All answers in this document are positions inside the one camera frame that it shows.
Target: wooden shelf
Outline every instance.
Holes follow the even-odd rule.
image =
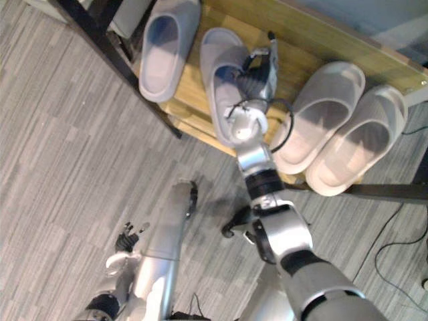
[[[174,125],[219,150],[235,156],[216,138],[199,68],[203,35],[212,27],[233,30],[251,51],[269,45],[267,33],[278,39],[279,74],[276,97],[293,102],[308,78],[332,60],[354,62],[366,74],[368,86],[391,84],[404,94],[428,81],[428,71],[397,52],[338,27],[317,13],[283,1],[206,0],[201,21],[181,81],[173,99],[160,107],[173,116]],[[272,106],[267,114],[269,143],[286,116],[283,106]],[[282,175],[287,183],[304,180],[304,175]]]

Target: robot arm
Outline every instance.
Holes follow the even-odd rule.
[[[269,38],[270,49],[257,51],[263,55],[260,66],[249,68],[246,62],[244,73],[237,77],[246,100],[231,112],[234,119],[231,135],[233,141],[238,142],[234,146],[237,161],[251,197],[251,215],[247,215],[251,219],[247,219],[246,235],[257,245],[260,257],[276,266],[277,275],[270,277],[278,279],[286,296],[281,296],[275,286],[270,287],[275,294],[256,290],[260,299],[265,300],[263,305],[257,305],[259,298],[253,297],[239,320],[288,320],[292,316],[284,313],[287,307],[291,307],[301,321],[386,320],[342,272],[313,253],[308,226],[287,200],[262,136],[266,131],[263,116],[275,94],[278,70],[276,40],[271,33]],[[272,303],[278,300],[284,301],[282,311],[278,304]],[[278,313],[267,311],[266,306],[272,306]]]
[[[146,224],[140,233],[148,227]],[[135,270],[141,255],[132,249],[138,241],[137,234],[130,234],[133,226],[127,223],[116,240],[116,253],[106,262],[106,272],[95,296],[73,321],[113,321],[128,301],[129,288],[134,281]]]

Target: slipper insole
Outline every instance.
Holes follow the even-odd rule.
[[[302,162],[315,148],[325,144],[331,136],[331,130],[347,114],[346,107],[331,101],[319,102],[305,109],[296,117],[290,139],[281,153],[282,158],[290,164]]]
[[[367,123],[350,133],[340,148],[326,155],[318,175],[325,184],[339,186],[355,179],[368,163],[383,153],[388,145],[387,129],[375,122]]]
[[[175,20],[159,17],[153,21],[147,45],[150,47],[144,57],[142,81],[147,90],[161,92],[170,84],[178,58],[179,33]]]
[[[213,80],[214,97],[216,113],[220,119],[221,131],[226,139],[228,137],[228,127],[224,117],[226,108],[232,107],[234,104],[241,100],[241,95],[236,86],[236,81],[233,76],[234,67],[221,67],[215,72]]]

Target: gray carpet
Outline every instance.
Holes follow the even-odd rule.
[[[1,319],[70,320],[93,294],[122,225],[155,222],[180,177],[196,179],[200,197],[175,308],[186,312],[196,292],[206,316],[237,318],[263,264],[243,238],[219,233],[247,201],[235,161],[194,138],[173,138],[69,27],[20,1],[0,3]],[[428,105],[412,108],[407,128],[427,123]],[[410,182],[427,138],[401,137],[364,181]],[[316,253],[356,277],[390,320],[428,320],[373,265],[382,244],[423,232],[424,207],[405,205],[364,260],[399,204],[305,192],[290,199],[312,224]],[[424,309],[426,256],[424,240],[390,248],[379,261]]]

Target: white slipper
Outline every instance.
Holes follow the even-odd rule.
[[[366,80],[360,68],[348,62],[321,67],[306,82],[293,104],[294,128],[285,145],[274,153],[278,170],[302,172],[333,134],[351,117]],[[287,135],[289,123],[276,132],[271,147]]]
[[[174,96],[201,16],[199,0],[158,0],[144,30],[139,86],[152,102]]]
[[[231,30],[213,28],[202,39],[200,65],[211,118],[217,139],[229,147],[234,144],[230,135],[231,124],[225,117],[225,111],[242,100],[234,72],[242,70],[248,55],[247,48]]]
[[[386,85],[368,91],[306,170],[309,186],[324,196],[345,191],[391,149],[407,113],[397,89]]]

